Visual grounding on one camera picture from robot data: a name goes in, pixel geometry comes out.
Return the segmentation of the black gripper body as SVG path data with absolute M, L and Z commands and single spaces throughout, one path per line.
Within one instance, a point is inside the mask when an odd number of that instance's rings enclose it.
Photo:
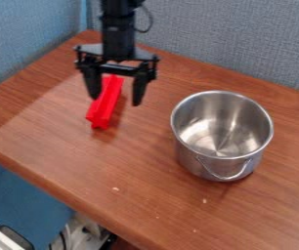
M 97 80 L 103 73 L 131 76 L 136 80 L 155 80 L 159 57 L 136 46 L 132 23 L 103 25 L 101 42 L 77 45 L 76 68 L 85 80 Z

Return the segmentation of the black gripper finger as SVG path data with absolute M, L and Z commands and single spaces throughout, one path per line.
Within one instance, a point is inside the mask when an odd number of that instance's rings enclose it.
M 148 75 L 144 72 L 140 72 L 133 83 L 133 106 L 139 106 L 143 102 L 148 83 Z
M 96 100 L 101 92 L 101 74 L 95 67 L 84 70 L 84 79 L 89 96 Z

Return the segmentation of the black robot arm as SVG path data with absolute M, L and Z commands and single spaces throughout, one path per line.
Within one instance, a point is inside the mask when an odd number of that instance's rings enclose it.
M 159 56 L 136 46 L 136 10 L 147 0 L 100 0 L 101 43 L 75 47 L 76 68 L 83 73 L 89 96 L 101 94 L 101 75 L 116 74 L 135 78 L 133 106 L 143 103 L 148 84 L 156 79 Z

